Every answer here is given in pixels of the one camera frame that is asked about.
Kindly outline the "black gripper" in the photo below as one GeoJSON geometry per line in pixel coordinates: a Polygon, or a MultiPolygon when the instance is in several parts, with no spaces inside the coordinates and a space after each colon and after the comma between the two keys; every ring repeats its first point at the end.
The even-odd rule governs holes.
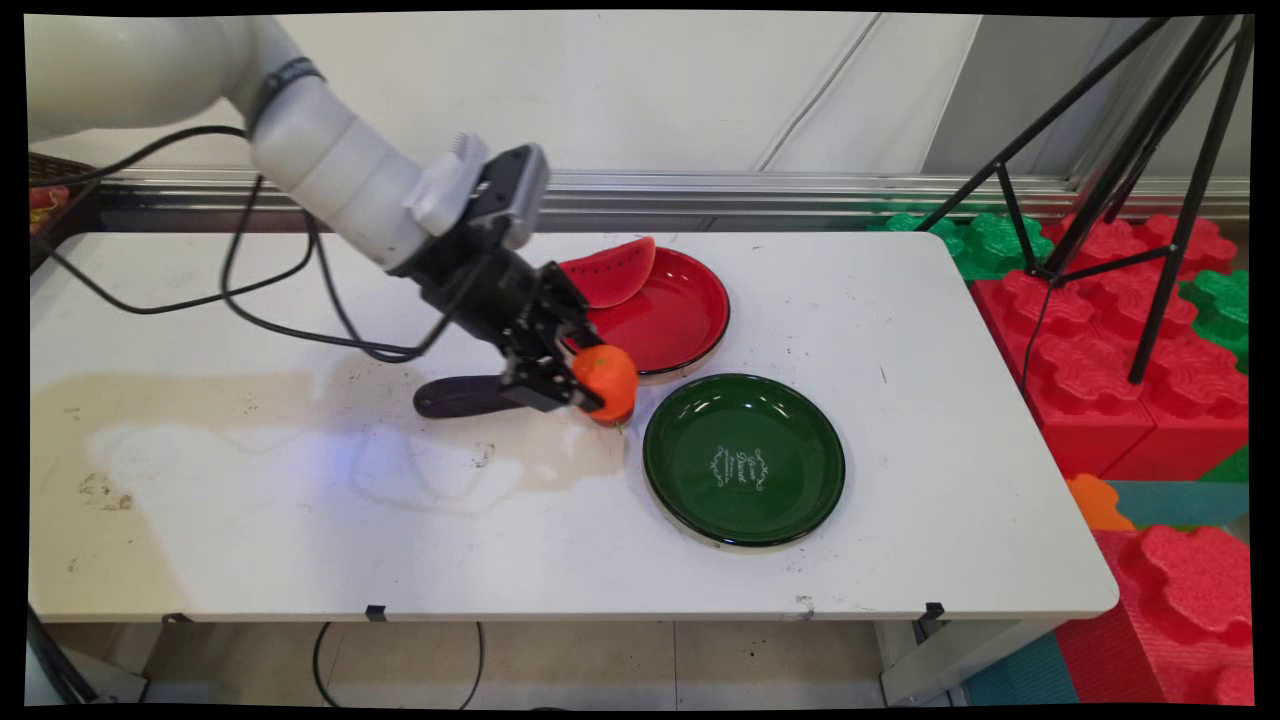
{"type": "Polygon", "coordinates": [[[586,297],[554,261],[540,268],[504,245],[516,225],[463,223],[429,240],[394,275],[417,284],[421,299],[474,338],[498,347],[504,369],[498,396],[550,413],[586,414],[604,398],[580,380],[570,352],[604,345],[588,318],[586,297]]]}

